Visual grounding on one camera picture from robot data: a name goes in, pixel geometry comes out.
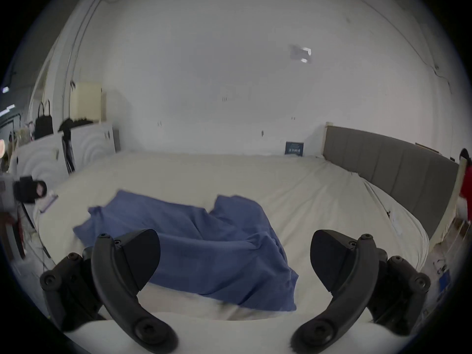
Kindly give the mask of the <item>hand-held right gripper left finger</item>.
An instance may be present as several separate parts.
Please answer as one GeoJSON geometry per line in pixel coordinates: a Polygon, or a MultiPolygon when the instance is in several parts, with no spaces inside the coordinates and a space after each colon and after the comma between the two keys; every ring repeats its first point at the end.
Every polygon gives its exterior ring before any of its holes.
{"type": "Polygon", "coordinates": [[[118,326],[136,343],[155,354],[178,346],[174,330],[145,310],[138,293],[154,275],[161,258],[158,234],[152,229],[117,238],[100,234],[82,255],[69,253],[40,277],[53,324],[69,333],[88,322],[103,320],[105,307],[118,326]]]}

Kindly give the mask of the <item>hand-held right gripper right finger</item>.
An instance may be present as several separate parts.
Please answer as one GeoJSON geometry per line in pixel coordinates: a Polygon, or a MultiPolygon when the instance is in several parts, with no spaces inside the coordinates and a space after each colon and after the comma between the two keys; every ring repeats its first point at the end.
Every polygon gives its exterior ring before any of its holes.
{"type": "Polygon", "coordinates": [[[317,230],[310,244],[311,266],[331,293],[327,308],[293,333],[293,351],[325,351],[357,322],[365,309],[373,323],[409,336],[418,320],[430,278],[406,259],[388,258],[371,234],[358,239],[317,230]]]}

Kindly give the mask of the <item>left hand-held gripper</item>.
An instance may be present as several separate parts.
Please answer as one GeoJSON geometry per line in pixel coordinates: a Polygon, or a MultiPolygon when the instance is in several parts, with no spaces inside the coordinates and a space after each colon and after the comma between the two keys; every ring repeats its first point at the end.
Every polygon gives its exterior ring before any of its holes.
{"type": "Polygon", "coordinates": [[[0,176],[0,211],[13,212],[17,204],[34,204],[47,194],[46,183],[31,176],[15,179],[12,175],[0,176]]]}

